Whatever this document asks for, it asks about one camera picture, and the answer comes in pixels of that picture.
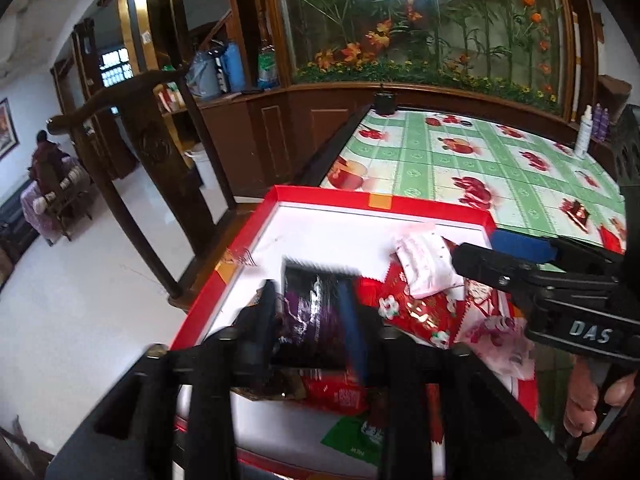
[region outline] white bucket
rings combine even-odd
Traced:
[[[184,154],[193,159],[198,168],[198,173],[202,179],[205,189],[220,189],[220,184],[216,178],[216,173],[209,162],[207,152],[201,142],[197,143],[192,150],[187,150]]]

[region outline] purple bottle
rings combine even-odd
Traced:
[[[598,126],[597,139],[603,141],[609,134],[609,109],[605,108],[600,119],[600,125]]]
[[[602,119],[602,107],[600,103],[596,104],[593,111],[593,126],[591,127],[591,139],[598,138],[598,131],[600,129],[600,120]]]

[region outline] framed picture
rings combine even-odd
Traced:
[[[0,102],[0,159],[18,145],[18,137],[15,135],[14,120],[9,111],[9,101]]]

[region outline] glass display case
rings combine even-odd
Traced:
[[[568,9],[561,0],[280,5],[294,82],[442,86],[562,113]]]

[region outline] blue container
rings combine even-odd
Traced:
[[[246,89],[244,81],[244,70],[242,69],[242,59],[238,46],[230,42],[226,52],[222,55],[223,68],[229,78],[229,85],[232,92],[241,92]]]

